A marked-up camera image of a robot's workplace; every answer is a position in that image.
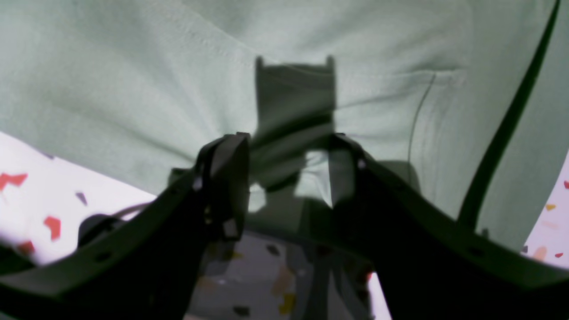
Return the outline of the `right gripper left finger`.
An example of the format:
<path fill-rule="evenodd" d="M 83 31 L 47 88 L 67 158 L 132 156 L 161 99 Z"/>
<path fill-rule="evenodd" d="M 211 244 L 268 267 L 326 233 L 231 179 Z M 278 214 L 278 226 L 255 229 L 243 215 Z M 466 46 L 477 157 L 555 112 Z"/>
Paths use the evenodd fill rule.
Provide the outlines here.
<path fill-rule="evenodd" d="M 19 320 L 183 319 L 209 243 L 242 236 L 249 144 L 248 133 L 206 144 L 193 168 L 106 237 L 1 277 L 1 311 Z"/>

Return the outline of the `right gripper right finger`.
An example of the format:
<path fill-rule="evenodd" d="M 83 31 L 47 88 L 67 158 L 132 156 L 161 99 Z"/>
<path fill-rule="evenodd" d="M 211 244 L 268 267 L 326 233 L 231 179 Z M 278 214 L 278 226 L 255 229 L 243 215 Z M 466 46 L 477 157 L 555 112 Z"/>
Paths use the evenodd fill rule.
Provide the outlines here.
<path fill-rule="evenodd" d="M 567 271 L 462 227 L 346 135 L 329 143 L 329 242 L 372 263 L 393 320 L 568 318 Z"/>

